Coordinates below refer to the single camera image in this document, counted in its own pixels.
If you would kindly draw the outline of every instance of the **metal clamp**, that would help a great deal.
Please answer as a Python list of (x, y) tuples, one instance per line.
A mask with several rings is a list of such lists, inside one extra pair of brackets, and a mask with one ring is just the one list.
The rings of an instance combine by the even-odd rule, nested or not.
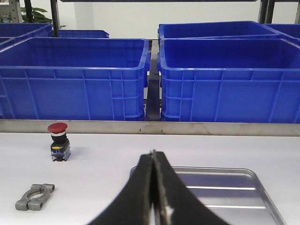
[[(21, 211), (41, 210), (44, 203), (49, 199), (50, 193), (55, 189), (54, 184), (33, 184), (22, 198), (15, 203), (15, 209)], [(32, 198), (35, 195), (42, 194), (39, 197)]]

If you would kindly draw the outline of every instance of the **blue plastic crate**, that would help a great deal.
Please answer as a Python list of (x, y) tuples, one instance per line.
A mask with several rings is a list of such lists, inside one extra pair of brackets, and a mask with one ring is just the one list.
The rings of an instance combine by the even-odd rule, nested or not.
[(300, 44), (300, 24), (264, 24), (276, 32), (282, 34), (284, 39)]
[(31, 37), (52, 37), (52, 25), (50, 23), (0, 23), (0, 49)]
[(160, 24), (164, 38), (276, 38), (275, 30), (253, 21)]
[(30, 38), (0, 51), (0, 111), (4, 119), (142, 120), (149, 68), (146, 39)]
[(59, 30), (60, 38), (109, 38), (104, 30)]
[(300, 122), (300, 47), (283, 39), (165, 39), (163, 120)]

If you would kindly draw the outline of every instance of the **white tabletop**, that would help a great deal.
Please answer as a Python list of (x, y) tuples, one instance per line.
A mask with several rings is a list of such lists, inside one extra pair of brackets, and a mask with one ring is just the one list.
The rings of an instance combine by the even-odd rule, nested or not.
[[(114, 199), (141, 154), (163, 151), (172, 166), (247, 168), (288, 225), (300, 224), (300, 138), (68, 134), (71, 156), (52, 162), (50, 134), (0, 133), (0, 224), (82, 225)], [(32, 184), (55, 184), (41, 211), (17, 211)]]

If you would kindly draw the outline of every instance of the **stainless steel bar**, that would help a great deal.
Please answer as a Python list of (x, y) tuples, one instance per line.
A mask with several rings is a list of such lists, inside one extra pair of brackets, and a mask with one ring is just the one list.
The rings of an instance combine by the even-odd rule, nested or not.
[(48, 133), (55, 122), (75, 134), (300, 136), (300, 124), (97, 120), (0, 120), (0, 132)]

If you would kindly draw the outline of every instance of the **metal tray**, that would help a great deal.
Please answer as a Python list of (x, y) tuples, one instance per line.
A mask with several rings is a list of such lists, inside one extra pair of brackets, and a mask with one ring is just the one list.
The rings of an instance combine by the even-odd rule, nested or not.
[(248, 169), (173, 167), (186, 186), (231, 225), (285, 225), (254, 172)]

